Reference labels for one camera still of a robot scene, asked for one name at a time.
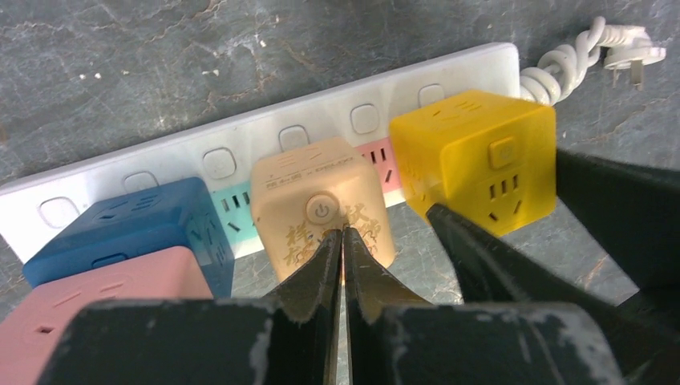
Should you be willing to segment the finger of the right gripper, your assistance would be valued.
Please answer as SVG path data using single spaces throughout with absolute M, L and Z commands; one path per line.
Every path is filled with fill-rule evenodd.
M 679 288 L 639 290 L 615 306 L 546 270 L 466 217 L 435 204 L 427 219 L 465 302 L 568 302 L 602 330 L 631 384 L 679 382 Z
M 679 172 L 558 150 L 557 195 L 638 292 L 622 308 L 679 317 Z

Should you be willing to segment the beige cube socket adapter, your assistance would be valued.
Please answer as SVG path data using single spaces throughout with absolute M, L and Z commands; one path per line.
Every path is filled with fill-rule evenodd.
M 335 229 L 356 229 L 384 267 L 395 260 L 378 170 L 334 137 L 258 160 L 251 170 L 253 223 L 279 282 L 312 258 Z

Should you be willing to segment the white multicolour power strip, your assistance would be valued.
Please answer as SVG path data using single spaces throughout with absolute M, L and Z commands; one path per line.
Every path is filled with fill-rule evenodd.
M 518 96 L 519 73 L 514 44 L 487 43 L 26 176 L 1 188 L 1 234 L 28 261 L 98 201 L 191 176 L 218 192 L 259 159 L 335 136 L 382 140 L 394 117 L 468 89 Z

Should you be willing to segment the blue cube socket adapter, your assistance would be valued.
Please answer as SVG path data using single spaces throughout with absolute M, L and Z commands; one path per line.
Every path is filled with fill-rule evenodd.
M 22 273 L 36 287 L 173 246 L 193 252 L 215 297 L 231 296 L 235 257 L 198 177 L 93 204 L 26 262 Z

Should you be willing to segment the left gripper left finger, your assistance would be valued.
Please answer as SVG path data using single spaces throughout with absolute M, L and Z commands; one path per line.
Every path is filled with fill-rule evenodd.
M 71 320 L 41 384 L 329 384 L 342 233 L 260 298 L 103 300 Z

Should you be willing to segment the yellow cube socket adapter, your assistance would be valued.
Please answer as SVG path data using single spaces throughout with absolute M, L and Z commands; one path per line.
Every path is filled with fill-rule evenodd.
M 553 107 L 470 90 L 396 116 L 389 137 L 421 217 L 441 204 L 502 236 L 557 206 Z

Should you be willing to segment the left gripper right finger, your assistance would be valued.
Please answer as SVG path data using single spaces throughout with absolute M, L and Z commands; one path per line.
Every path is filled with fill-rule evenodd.
M 568 303 L 432 304 L 343 237 L 353 384 L 621 384 L 597 324 Z

